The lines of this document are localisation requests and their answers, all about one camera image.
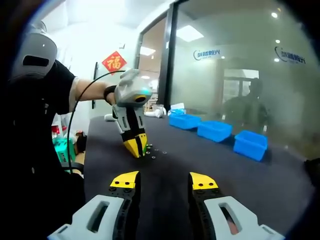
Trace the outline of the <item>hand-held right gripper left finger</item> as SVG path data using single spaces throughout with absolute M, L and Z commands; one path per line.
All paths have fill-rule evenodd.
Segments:
M 105 195 L 96 195 L 48 240 L 135 240 L 140 217 L 141 174 L 118 175 Z

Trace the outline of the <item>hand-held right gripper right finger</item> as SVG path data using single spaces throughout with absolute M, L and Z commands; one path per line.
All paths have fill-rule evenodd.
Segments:
M 188 175 L 188 214 L 195 240 L 284 240 L 258 223 L 255 213 L 232 196 L 226 196 L 211 177 Z

